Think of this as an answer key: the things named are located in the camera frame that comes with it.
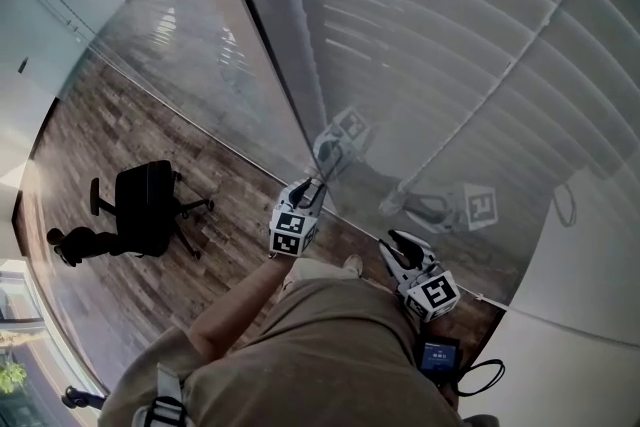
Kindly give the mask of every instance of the glass panel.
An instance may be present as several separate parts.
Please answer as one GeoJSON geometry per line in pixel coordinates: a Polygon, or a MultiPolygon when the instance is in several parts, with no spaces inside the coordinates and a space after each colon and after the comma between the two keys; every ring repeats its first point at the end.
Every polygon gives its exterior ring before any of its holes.
{"type": "MultiPolygon", "coordinates": [[[[0,232],[10,219],[31,147],[83,48],[40,0],[0,0],[0,232]]],[[[5,243],[2,256],[19,257],[5,243]]]]}
{"type": "Polygon", "coordinates": [[[23,261],[0,265],[0,425],[94,426],[98,412],[68,409],[61,401],[67,386],[96,392],[45,313],[23,261]],[[12,323],[12,319],[22,319],[12,323]]]}
{"type": "MultiPolygon", "coordinates": [[[[240,2],[220,9],[225,0],[39,1],[54,15],[46,16],[67,27],[55,28],[64,37],[58,42],[37,21],[21,38],[38,36],[46,52],[29,40],[7,55],[30,55],[28,73],[53,94],[64,96],[65,80],[89,49],[268,172],[292,180],[304,169],[309,152],[277,80],[269,87],[264,77],[256,78],[261,70],[247,48],[259,39],[234,22],[239,16],[249,20],[240,2]],[[41,64],[45,57],[49,68],[41,64]]],[[[19,9],[31,10],[27,4],[19,9]]]]}
{"type": "Polygon", "coordinates": [[[340,215],[427,237],[502,302],[533,258],[522,309],[640,343],[622,320],[639,298],[637,0],[251,1],[310,145],[332,132],[342,151],[321,165],[340,215]],[[619,247],[590,308],[596,239],[619,247]]]}

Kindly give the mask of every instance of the strap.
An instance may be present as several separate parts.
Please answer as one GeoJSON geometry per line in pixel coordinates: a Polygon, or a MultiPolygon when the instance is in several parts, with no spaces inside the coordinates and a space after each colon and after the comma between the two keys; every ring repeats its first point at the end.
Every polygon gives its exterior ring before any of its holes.
{"type": "Polygon", "coordinates": [[[158,397],[171,397],[182,403],[182,389],[178,374],[162,363],[158,363],[158,397]]]}
{"type": "Polygon", "coordinates": [[[178,375],[158,363],[158,396],[149,407],[138,410],[134,427],[186,427],[187,410],[182,403],[182,389],[178,375]]]}

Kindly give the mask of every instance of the cable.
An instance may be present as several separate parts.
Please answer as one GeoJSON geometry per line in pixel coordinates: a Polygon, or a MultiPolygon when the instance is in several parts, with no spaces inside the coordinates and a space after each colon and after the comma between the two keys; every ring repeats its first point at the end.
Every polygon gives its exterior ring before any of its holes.
{"type": "Polygon", "coordinates": [[[458,397],[473,397],[474,395],[477,395],[478,393],[482,393],[483,391],[487,391],[492,386],[495,386],[498,383],[498,381],[502,379],[505,371],[506,371],[506,367],[504,365],[504,362],[501,359],[488,359],[487,361],[483,361],[482,363],[478,363],[477,365],[473,365],[472,367],[469,367],[467,370],[461,371],[458,379],[454,381],[451,386],[453,388],[453,391],[458,397]],[[498,371],[496,372],[496,375],[494,375],[493,378],[485,386],[483,386],[482,388],[476,391],[472,391],[469,393],[460,391],[458,389],[458,383],[462,380],[462,378],[465,375],[467,375],[472,370],[475,370],[476,368],[486,367],[489,365],[498,365],[499,368],[498,368],[498,371]]]}
{"type": "Polygon", "coordinates": [[[560,219],[560,224],[565,228],[571,228],[574,224],[576,224],[576,219],[578,217],[578,212],[576,209],[576,200],[573,197],[573,192],[569,187],[569,184],[563,183],[560,187],[564,187],[569,193],[569,201],[571,201],[571,213],[569,214],[569,219],[567,219],[562,211],[560,210],[560,206],[558,205],[558,196],[556,192],[553,192],[553,206],[556,209],[556,213],[558,214],[558,219],[560,219]]]}

